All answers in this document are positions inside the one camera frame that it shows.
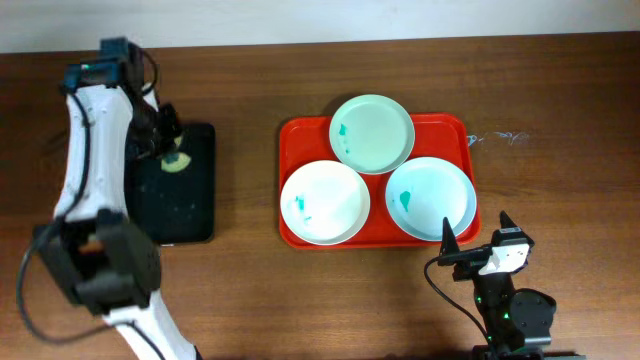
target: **black cable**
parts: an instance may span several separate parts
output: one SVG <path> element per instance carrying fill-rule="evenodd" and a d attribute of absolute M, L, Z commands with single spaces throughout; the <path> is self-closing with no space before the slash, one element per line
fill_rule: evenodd
<path fill-rule="evenodd" d="M 151 55 L 149 55 L 149 53 L 146 52 L 144 49 L 140 49 L 140 51 L 142 51 L 142 56 L 147 58 L 147 60 L 149 61 L 149 64 L 151 64 L 151 67 L 153 69 L 153 80 L 151 81 L 151 84 L 149 84 L 149 86 L 147 86 L 146 88 L 142 89 L 142 96 L 145 96 L 145 95 L 148 95 L 151 91 L 153 91 L 153 89 L 156 87 L 156 84 L 158 83 L 158 64 L 156 63 L 155 60 L 153 60 Z"/>
<path fill-rule="evenodd" d="M 482 333 L 482 336 L 484 336 L 484 339 L 487 341 L 487 345 L 489 345 L 489 350 L 491 351 L 491 353 L 494 356 L 496 356 L 496 351 L 495 351 L 495 349 L 493 347 L 493 344 L 491 343 L 491 340 L 489 340 L 489 334 L 487 334 L 487 331 L 484 329 L 482 324 L 480 324 L 480 321 L 478 321 L 478 319 L 476 319 L 475 316 L 473 316 L 469 311 L 467 311 L 467 309 L 463 308 L 458 303 L 456 303 L 455 301 L 451 300 L 451 298 L 448 297 L 445 293 L 443 293 L 442 290 L 440 290 L 436 286 L 436 284 L 434 284 L 434 282 L 431 280 L 431 278 L 429 277 L 429 266 L 431 266 L 431 264 L 437 262 L 438 260 L 440 260 L 440 256 L 437 256 L 437 257 L 427 261 L 427 264 L 424 266 L 424 277 L 427 279 L 427 282 L 429 283 L 429 285 L 431 285 L 431 287 L 436 292 L 436 294 L 440 295 L 443 299 L 445 299 L 454 308 L 462 311 L 463 314 L 467 315 L 467 317 L 469 319 L 471 319 L 471 321 L 473 321 L 474 324 L 476 324 L 478 329 L 480 329 L 480 332 Z"/>
<path fill-rule="evenodd" d="M 27 248 L 27 251 L 22 257 L 22 261 L 20 263 L 20 269 L 18 270 L 18 277 L 16 280 L 16 304 L 18 305 L 18 311 L 20 313 L 20 317 L 22 318 L 22 322 L 24 323 L 27 330 L 33 336 L 35 336 L 36 338 L 38 338 L 43 342 L 53 344 L 53 345 L 70 344 L 70 343 L 74 343 L 76 341 L 80 341 L 80 340 L 89 338 L 91 336 L 103 333 L 107 330 L 111 330 L 117 326 L 129 326 L 138 335 L 140 335 L 140 337 L 155 351 L 156 355 L 158 355 L 158 358 L 160 360 L 165 360 L 165 357 L 162 355 L 162 352 L 160 352 L 160 349 L 158 348 L 158 346 L 155 343 L 153 343 L 153 341 L 151 341 L 151 339 L 133 322 L 126 322 L 126 321 L 116 322 L 110 325 L 98 326 L 88 331 L 82 332 L 80 334 L 71 335 L 71 336 L 62 337 L 62 338 L 56 338 L 56 337 L 52 337 L 45 334 L 43 331 L 41 331 L 35 326 L 25 306 L 23 289 L 24 289 L 24 279 L 26 276 L 27 267 L 29 266 L 29 262 L 31 262 L 31 258 L 33 257 L 33 254 L 51 240 L 52 238 L 51 232 L 55 229 L 58 229 L 60 225 L 64 222 L 64 219 L 66 218 L 66 216 L 80 203 L 84 195 L 85 189 L 87 187 L 87 182 L 89 178 L 89 165 L 90 165 L 89 162 L 90 162 L 90 156 L 91 156 L 91 124 L 89 123 L 89 116 L 87 115 L 87 112 L 84 106 L 82 106 L 82 103 L 80 103 L 78 96 L 74 93 L 69 93 L 68 95 L 73 99 L 73 101 L 78 106 L 78 109 L 80 110 L 80 113 L 82 115 L 82 126 L 84 127 L 84 130 L 85 130 L 85 133 L 84 133 L 85 134 L 85 151 L 84 151 L 84 161 L 83 161 L 83 168 L 82 168 L 82 177 L 80 179 L 80 187 L 78 188 L 78 192 L 74 196 L 74 199 L 71 205 L 62 213 L 62 215 L 57 216 L 53 220 L 53 223 L 48 225 L 40 233 L 40 235 L 33 242 L 31 242 L 31 244 L 29 245 L 29 248 Z"/>

